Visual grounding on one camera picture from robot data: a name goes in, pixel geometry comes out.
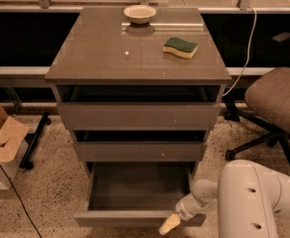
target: floor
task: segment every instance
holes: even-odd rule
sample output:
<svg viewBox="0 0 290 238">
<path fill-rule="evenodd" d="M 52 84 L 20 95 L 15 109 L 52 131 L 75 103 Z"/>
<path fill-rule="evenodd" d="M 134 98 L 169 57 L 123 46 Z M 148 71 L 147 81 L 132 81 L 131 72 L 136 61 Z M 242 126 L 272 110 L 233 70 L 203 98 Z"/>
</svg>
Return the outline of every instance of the floor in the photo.
<svg viewBox="0 0 290 238">
<path fill-rule="evenodd" d="M 45 106 L 26 108 L 15 119 L 35 130 Z M 45 238 L 97 238 L 161 237 L 157 228 L 81 228 L 73 219 L 76 212 L 84 210 L 88 179 L 81 163 L 77 160 L 72 138 L 61 118 L 51 114 L 52 124 L 45 126 L 39 144 L 34 152 L 35 167 L 31 171 L 19 170 L 14 184 L 24 199 L 26 207 L 38 229 Z M 240 123 L 225 121 L 220 115 L 211 132 L 207 152 L 200 164 L 197 178 L 218 180 L 225 164 L 224 152 L 247 140 L 265 133 L 255 125 L 241 120 Z M 266 167 L 290 175 L 290 170 L 279 147 L 253 148 L 241 153 L 245 158 Z M 280 238 L 290 237 L 290 220 L 277 219 Z M 0 237 L 38 237 L 25 216 L 12 189 L 0 190 Z M 202 227 L 178 228 L 167 237 L 218 238 L 217 211 L 207 214 Z"/>
</svg>

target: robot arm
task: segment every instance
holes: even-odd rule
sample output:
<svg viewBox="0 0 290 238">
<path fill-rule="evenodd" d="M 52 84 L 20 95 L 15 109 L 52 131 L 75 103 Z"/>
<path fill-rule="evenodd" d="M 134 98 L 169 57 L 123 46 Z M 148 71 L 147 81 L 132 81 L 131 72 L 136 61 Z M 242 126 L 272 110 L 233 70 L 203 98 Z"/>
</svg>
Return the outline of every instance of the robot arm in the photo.
<svg viewBox="0 0 290 238">
<path fill-rule="evenodd" d="M 278 238 L 274 214 L 290 218 L 290 177 L 249 161 L 223 168 L 218 184 L 194 180 L 160 229 L 161 234 L 218 207 L 219 238 Z"/>
</svg>

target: sponge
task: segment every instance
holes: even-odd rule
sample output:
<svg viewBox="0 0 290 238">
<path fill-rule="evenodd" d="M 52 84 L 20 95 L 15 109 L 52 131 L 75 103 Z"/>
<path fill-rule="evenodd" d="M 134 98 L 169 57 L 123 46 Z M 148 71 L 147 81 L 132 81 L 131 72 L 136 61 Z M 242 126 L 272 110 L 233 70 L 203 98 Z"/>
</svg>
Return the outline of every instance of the sponge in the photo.
<svg viewBox="0 0 290 238">
<path fill-rule="evenodd" d="M 191 59 L 198 49 L 197 44 L 179 38 L 170 38 L 164 45 L 163 52 L 174 54 L 183 59 Z"/>
</svg>

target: cardboard box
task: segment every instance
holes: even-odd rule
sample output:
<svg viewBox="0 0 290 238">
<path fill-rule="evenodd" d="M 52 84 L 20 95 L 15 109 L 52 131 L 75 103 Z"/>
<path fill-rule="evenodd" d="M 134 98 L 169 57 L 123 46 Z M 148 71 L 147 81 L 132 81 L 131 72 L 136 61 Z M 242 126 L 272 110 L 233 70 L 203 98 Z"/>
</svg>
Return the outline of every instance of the cardboard box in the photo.
<svg viewBox="0 0 290 238">
<path fill-rule="evenodd" d="M 0 164 L 11 180 L 14 179 L 23 154 L 27 150 L 24 138 L 28 127 L 9 117 L 0 105 Z M 0 189 L 9 189 L 11 184 L 0 169 Z"/>
</svg>

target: chair seat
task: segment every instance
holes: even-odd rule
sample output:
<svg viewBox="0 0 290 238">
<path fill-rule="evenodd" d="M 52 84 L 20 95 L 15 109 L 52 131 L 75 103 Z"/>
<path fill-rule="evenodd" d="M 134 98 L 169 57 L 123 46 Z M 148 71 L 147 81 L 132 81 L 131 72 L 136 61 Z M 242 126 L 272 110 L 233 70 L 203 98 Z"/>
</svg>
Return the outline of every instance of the chair seat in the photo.
<svg viewBox="0 0 290 238">
<path fill-rule="evenodd" d="M 277 67 L 249 86 L 245 103 L 262 118 L 290 134 L 290 67 Z"/>
</svg>

